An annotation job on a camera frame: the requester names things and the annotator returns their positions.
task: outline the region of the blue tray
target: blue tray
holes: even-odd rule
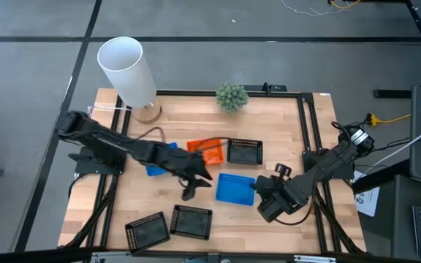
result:
[[[169,144],[170,148],[178,148],[178,145],[176,144],[176,142],[172,142]],[[162,168],[159,167],[155,167],[155,166],[150,166],[150,165],[146,165],[145,166],[145,171],[147,172],[148,176],[157,176],[157,175],[161,175],[163,173],[166,173],[167,171],[165,171]]]
[[[216,199],[238,205],[253,205],[254,190],[249,186],[254,178],[221,173],[217,183]]]

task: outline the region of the wooden table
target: wooden table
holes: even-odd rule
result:
[[[338,130],[331,127],[335,120],[333,103],[329,94],[313,94],[314,105],[322,137],[322,145],[331,148],[337,145]],[[186,149],[186,142],[207,137],[223,136],[263,141],[263,165],[251,166],[223,163],[208,166],[214,180],[212,188],[198,188],[195,197],[187,202],[181,200],[183,188],[178,179],[170,175],[148,177],[145,167],[131,158],[126,160],[125,171],[120,176],[107,248],[128,250],[124,225],[150,214],[163,211],[170,226],[174,205],[188,205],[211,209],[213,221],[209,240],[196,240],[171,235],[168,242],[149,248],[154,251],[206,251],[236,253],[319,253],[314,213],[298,226],[283,226],[277,222],[267,223],[257,212],[260,197],[255,194],[254,206],[233,205],[215,200],[217,179],[220,172],[251,176],[272,175],[277,163],[293,169],[292,176],[303,173],[301,152],[304,150],[300,118],[296,99],[251,97],[249,103],[235,115],[223,113],[212,96],[157,96],[163,113],[155,123],[145,125],[131,119],[128,136],[136,137],[153,126],[160,126],[167,142],[177,142]],[[100,88],[95,105],[114,107],[116,92]],[[306,106],[307,120],[309,111]],[[113,111],[96,108],[92,118],[109,127]],[[310,121],[308,131],[311,148],[314,138]],[[160,140],[159,133],[146,139]],[[59,245],[68,243],[91,215],[98,175],[89,175],[80,180],[72,190]],[[342,180],[331,180],[336,218],[353,239],[365,250],[362,229],[355,207],[352,190]],[[293,215],[282,214],[278,218],[286,222],[301,219],[308,205]],[[103,218],[97,224],[94,244],[99,244]],[[327,246],[333,249],[329,223],[324,218]]]

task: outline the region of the black mesh basket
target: black mesh basket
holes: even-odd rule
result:
[[[234,164],[262,164],[262,141],[229,139],[227,161]]]
[[[175,205],[170,233],[183,237],[209,240],[212,210]]]
[[[124,226],[129,250],[136,253],[170,240],[163,212],[136,220]]]

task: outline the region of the lamp shade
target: lamp shade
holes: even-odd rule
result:
[[[157,87],[143,46],[136,39],[110,39],[100,47],[96,59],[123,102],[131,107],[153,103]]]

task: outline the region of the potted plant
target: potted plant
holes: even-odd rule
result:
[[[235,113],[248,104],[249,96],[245,88],[239,84],[225,83],[216,92],[217,104],[228,113]]]

